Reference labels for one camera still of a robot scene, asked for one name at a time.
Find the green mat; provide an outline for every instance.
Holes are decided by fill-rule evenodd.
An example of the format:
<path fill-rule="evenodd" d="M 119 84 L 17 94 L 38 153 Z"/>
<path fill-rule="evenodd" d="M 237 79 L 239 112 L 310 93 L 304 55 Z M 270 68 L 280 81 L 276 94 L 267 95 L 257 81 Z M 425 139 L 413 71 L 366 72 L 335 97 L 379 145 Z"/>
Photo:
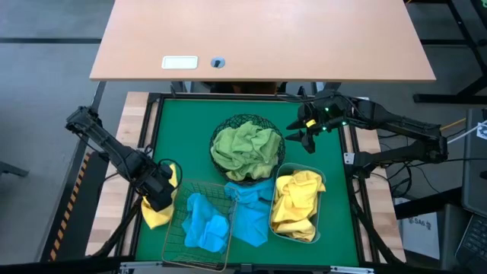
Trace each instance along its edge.
<path fill-rule="evenodd" d="M 214 129 L 235 114 L 248 113 L 267 118 L 286 136 L 292 133 L 285 127 L 296 119 L 298 107 L 299 104 L 282 102 L 165 100 L 154 160 L 172 158 L 178 161 L 184 171 L 183 181 L 197 179 L 225 184 L 227 182 L 210 160 L 209 140 Z M 315 167 L 326 175 L 326 192 L 322 194 L 318 224 L 321 238 L 315 244 L 302 244 L 277 237 L 270 231 L 268 242 L 260 247 L 233 238 L 228 263 L 358 265 L 338 131 L 322 133 L 315 142 L 317 150 L 309 155 L 300 143 L 286 141 L 284 162 Z M 167 225 L 151 230 L 142 221 L 136 260 L 160 261 L 166 231 Z"/>

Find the white cable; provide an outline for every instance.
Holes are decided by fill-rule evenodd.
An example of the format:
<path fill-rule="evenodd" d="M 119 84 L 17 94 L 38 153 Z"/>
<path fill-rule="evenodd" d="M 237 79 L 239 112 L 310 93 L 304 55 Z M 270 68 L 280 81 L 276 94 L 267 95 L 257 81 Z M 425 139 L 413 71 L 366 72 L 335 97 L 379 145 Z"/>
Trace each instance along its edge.
<path fill-rule="evenodd" d="M 461 139 L 461 138 L 463 138 L 463 137 L 465 137 L 465 136 L 469 135 L 469 134 L 470 134 L 472 131 L 477 130 L 477 128 L 478 128 L 479 126 L 483 126 L 483 125 L 485 125 L 486 123 L 487 123 L 487 120 L 483 121 L 482 123 L 480 123 L 480 124 L 479 124 L 479 125 L 477 125 L 476 127 L 473 127 L 471 130 L 469 130 L 469 131 L 465 132 L 464 134 L 462 134 L 462 135 L 460 135 L 460 136 L 458 136 L 458 137 L 456 137 L 456 138 L 454 138 L 454 139 L 451 139 L 450 141 L 448 141 L 448 142 L 447 142 L 447 144 L 451 144 L 452 142 L 455 142 L 456 140 Z"/>

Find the gray floor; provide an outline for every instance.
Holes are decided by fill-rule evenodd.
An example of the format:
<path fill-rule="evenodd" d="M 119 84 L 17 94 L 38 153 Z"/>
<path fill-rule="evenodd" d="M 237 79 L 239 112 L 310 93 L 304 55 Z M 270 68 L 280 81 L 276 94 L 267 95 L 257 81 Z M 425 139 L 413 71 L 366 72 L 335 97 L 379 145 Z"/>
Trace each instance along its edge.
<path fill-rule="evenodd" d="M 470 3 L 455 2 L 473 36 L 486 38 Z M 1 0 L 0 37 L 101 37 L 112 5 L 113 0 Z M 446 7 L 412 4 L 408 9 L 421 38 L 460 37 Z M 340 91 L 367 96 L 394 113 L 430 123 L 447 124 L 464 117 L 465 106 L 414 104 L 412 94 L 455 93 L 467 86 L 480 75 L 472 53 L 462 47 L 429 46 L 425 51 L 438 79 L 435 83 L 354 83 L 344 84 Z M 65 118 L 78 105 L 91 102 L 96 83 L 88 76 L 96 52 L 97 45 L 0 44 L 0 161 L 30 170 L 28 177 L 5 175 L 0 181 L 1 264 L 37 260 L 76 142 L 64 129 Z M 100 115 L 111 133 L 116 131 L 127 91 L 168 91 L 168 83 L 109 83 Z M 404 138 L 384 141 L 391 147 L 405 142 Z M 449 149 L 451 158 L 463 156 L 463 142 Z M 427 165 L 425 171 L 438 190 L 461 184 L 461 163 Z M 410 196 L 432 194 L 422 175 L 413 173 Z"/>

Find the yellow and black stripe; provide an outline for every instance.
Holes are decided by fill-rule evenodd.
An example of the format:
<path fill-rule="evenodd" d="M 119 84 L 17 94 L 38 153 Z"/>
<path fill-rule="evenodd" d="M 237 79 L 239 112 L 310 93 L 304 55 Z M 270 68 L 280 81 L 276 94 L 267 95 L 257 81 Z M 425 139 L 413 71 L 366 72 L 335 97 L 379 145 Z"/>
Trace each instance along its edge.
<path fill-rule="evenodd" d="M 75 187 L 71 193 L 71 198 L 68 201 L 68 205 L 66 206 L 66 210 L 64 211 L 64 215 L 62 217 L 61 226 L 59 227 L 58 233 L 56 235 L 56 239 L 54 240 L 53 248 L 49 254 L 48 261 L 52 262 L 56 260 L 56 254 L 59 250 L 59 247 L 62 243 L 62 238 L 64 237 L 64 233 L 66 231 L 66 227 L 68 226 L 69 216 L 73 210 L 73 206 L 76 202 L 76 197 L 78 197 L 79 188 L 81 186 L 81 181 L 83 180 L 84 172 L 86 171 L 86 166 L 88 165 L 88 160 L 90 159 L 90 154 L 87 153 L 84 156 L 83 164 L 81 165 L 81 169 L 78 173 L 78 178 L 76 178 Z"/>

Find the wooden table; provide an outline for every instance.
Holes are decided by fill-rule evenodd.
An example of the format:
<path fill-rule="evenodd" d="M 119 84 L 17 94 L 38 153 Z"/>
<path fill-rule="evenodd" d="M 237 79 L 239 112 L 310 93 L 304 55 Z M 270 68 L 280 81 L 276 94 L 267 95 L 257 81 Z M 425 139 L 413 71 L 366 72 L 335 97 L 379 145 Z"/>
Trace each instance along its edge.
<path fill-rule="evenodd" d="M 197 56 L 196 69 L 162 69 Z M 223 68 L 211 66 L 222 57 Z M 403 0 L 117 0 L 93 80 L 433 81 Z"/>
<path fill-rule="evenodd" d="M 116 134 L 116 138 L 125 145 L 130 145 L 133 148 L 137 147 L 147 99 L 148 93 L 129 92 L 127 94 L 126 104 L 123 108 L 122 118 Z M 157 104 L 154 104 L 152 107 L 153 110 L 155 110 Z M 148 131 L 145 137 L 146 143 L 149 143 L 151 139 L 152 129 L 154 128 L 154 115 L 151 115 L 148 123 Z M 345 137 L 347 140 L 347 147 L 351 148 L 352 144 L 348 132 L 348 129 L 346 129 Z M 375 131 L 358 129 L 357 135 L 361 151 L 379 152 L 380 146 Z M 110 166 L 107 174 L 112 174 L 113 172 L 114 168 Z M 374 172 L 386 176 L 385 170 L 383 169 L 378 168 Z M 366 185 L 375 229 L 393 253 L 398 258 L 405 261 L 406 259 L 396 223 L 389 185 L 383 179 L 374 176 L 366 180 Z M 111 178 L 103 185 L 91 236 L 88 241 L 86 250 L 87 255 L 96 252 L 119 224 L 123 213 L 123 206 L 126 201 L 127 189 L 128 182 L 121 177 Z M 126 234 L 123 254 L 129 252 L 132 229 L 133 228 L 129 228 Z M 361 235 L 365 259 L 370 261 L 371 251 L 368 244 L 367 234 L 363 228 L 361 228 Z"/>

